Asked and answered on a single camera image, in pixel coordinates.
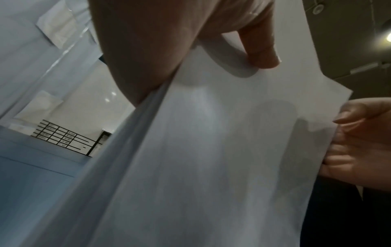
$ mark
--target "dark ceiling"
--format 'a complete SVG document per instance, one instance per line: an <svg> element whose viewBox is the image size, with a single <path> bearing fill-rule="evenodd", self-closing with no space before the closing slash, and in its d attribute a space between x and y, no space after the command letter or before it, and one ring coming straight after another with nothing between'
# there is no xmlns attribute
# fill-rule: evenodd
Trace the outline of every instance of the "dark ceiling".
<svg viewBox="0 0 391 247"><path fill-rule="evenodd" d="M324 9L315 15L317 4ZM391 0L303 0L303 5L323 73L352 89L352 98L391 96L391 43L382 31L391 19ZM375 68L350 72L376 62Z"/></svg>

